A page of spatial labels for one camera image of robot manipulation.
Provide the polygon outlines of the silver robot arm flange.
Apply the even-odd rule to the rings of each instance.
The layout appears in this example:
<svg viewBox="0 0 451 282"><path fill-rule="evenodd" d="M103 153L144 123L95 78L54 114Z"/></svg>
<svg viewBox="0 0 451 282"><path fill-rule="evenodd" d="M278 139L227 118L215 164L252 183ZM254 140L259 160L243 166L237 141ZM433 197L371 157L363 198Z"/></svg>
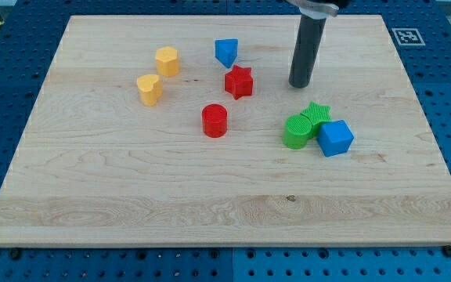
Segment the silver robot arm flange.
<svg viewBox="0 0 451 282"><path fill-rule="evenodd" d="M302 15L314 20L322 20L327 17L335 17L340 10L350 4L350 0L285 0L296 6Z"/></svg>

